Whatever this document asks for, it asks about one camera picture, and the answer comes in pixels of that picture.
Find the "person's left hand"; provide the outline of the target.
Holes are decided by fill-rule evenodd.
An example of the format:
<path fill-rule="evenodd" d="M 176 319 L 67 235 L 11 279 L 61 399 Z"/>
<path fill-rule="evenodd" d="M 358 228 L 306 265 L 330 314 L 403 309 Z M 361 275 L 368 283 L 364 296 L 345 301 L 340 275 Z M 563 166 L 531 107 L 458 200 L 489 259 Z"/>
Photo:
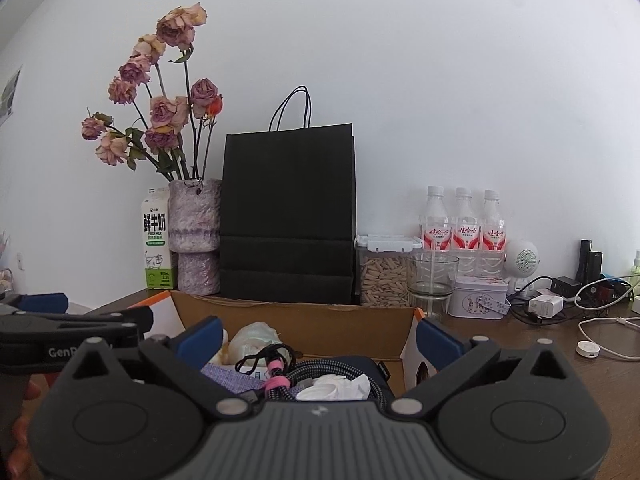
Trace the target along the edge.
<path fill-rule="evenodd" d="M 28 427 L 32 418 L 25 411 L 17 417 L 12 427 L 15 446 L 6 458 L 6 472 L 11 480 L 25 480 L 30 478 L 29 469 L 32 466 L 32 451 L 28 444 Z"/>

